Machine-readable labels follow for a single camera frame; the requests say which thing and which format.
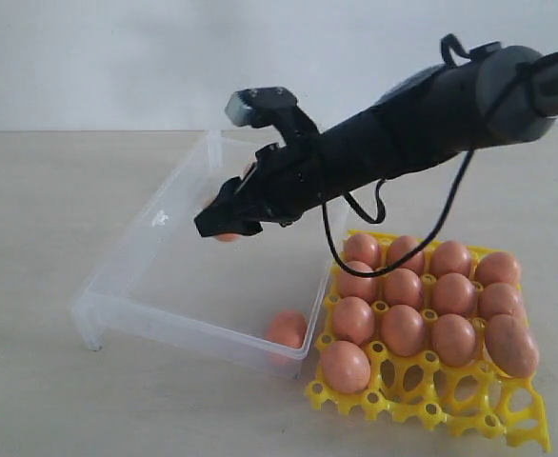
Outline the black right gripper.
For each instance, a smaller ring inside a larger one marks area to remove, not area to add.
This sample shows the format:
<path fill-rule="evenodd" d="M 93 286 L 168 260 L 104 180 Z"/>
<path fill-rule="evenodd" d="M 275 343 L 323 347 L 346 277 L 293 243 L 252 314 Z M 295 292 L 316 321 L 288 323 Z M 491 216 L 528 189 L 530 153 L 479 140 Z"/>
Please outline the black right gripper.
<path fill-rule="evenodd" d="M 193 222 L 203 238 L 253 236 L 262 222 L 291 224 L 335 198 L 336 141 L 305 137 L 259 149 L 253 169 L 227 180 Z"/>

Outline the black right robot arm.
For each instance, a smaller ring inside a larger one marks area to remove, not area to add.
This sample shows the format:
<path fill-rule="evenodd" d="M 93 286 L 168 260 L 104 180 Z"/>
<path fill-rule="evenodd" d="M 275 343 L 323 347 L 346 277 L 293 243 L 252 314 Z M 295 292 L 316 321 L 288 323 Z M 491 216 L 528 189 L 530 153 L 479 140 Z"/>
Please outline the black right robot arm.
<path fill-rule="evenodd" d="M 321 131 L 283 87 L 243 89 L 231 123 L 276 128 L 282 146 L 255 154 L 194 220 L 200 235 L 252 236 L 370 183 L 436 167 L 467 149 L 535 141 L 558 117 L 558 52 L 491 43 L 412 75 L 364 109 Z"/>

